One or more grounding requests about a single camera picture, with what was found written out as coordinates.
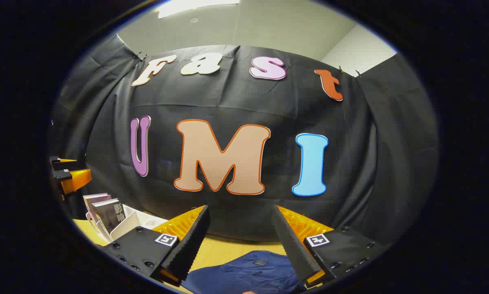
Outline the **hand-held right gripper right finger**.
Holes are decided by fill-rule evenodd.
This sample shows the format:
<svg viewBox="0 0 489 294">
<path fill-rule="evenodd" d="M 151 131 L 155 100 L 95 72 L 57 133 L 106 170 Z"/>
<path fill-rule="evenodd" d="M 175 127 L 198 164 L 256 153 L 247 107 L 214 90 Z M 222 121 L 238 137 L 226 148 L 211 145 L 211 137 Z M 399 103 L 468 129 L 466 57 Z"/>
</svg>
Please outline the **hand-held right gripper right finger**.
<svg viewBox="0 0 489 294">
<path fill-rule="evenodd" d="M 352 227 L 331 228 L 280 205 L 273 208 L 272 222 L 299 282 L 307 289 L 350 279 L 389 247 Z"/>
</svg>

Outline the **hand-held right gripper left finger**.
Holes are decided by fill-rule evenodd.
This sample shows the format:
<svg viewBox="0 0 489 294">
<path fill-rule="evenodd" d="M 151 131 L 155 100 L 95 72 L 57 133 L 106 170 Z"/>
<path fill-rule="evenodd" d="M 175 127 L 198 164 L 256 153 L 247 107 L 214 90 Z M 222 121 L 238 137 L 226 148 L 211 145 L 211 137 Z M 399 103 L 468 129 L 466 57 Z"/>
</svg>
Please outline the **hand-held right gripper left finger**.
<svg viewBox="0 0 489 294">
<path fill-rule="evenodd" d="M 202 205 L 152 229 L 135 226 L 100 248 L 134 271 L 180 286 L 187 278 L 211 222 Z"/>
</svg>

